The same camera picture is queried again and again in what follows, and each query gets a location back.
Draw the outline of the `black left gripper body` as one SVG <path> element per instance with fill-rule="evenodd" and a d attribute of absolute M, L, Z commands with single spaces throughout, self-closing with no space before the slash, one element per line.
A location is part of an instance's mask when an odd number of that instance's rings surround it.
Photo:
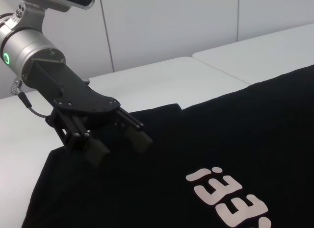
<path fill-rule="evenodd" d="M 57 110 L 80 118 L 86 129 L 96 129 L 121 116 L 117 100 L 91 89 L 64 63 L 35 60 L 26 84 Z"/>

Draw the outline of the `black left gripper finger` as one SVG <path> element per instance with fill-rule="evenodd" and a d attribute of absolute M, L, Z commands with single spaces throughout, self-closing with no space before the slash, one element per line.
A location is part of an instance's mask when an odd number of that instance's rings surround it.
<path fill-rule="evenodd" d="M 66 150 L 81 153 L 93 166 L 100 166 L 109 156 L 108 147 L 92 137 L 78 115 L 54 109 L 46 123 L 54 128 Z"/>
<path fill-rule="evenodd" d="M 144 132 L 144 125 L 130 113 L 122 108 L 115 112 L 117 126 L 122 133 L 130 140 L 137 152 L 146 152 L 153 142 L 152 139 Z"/>

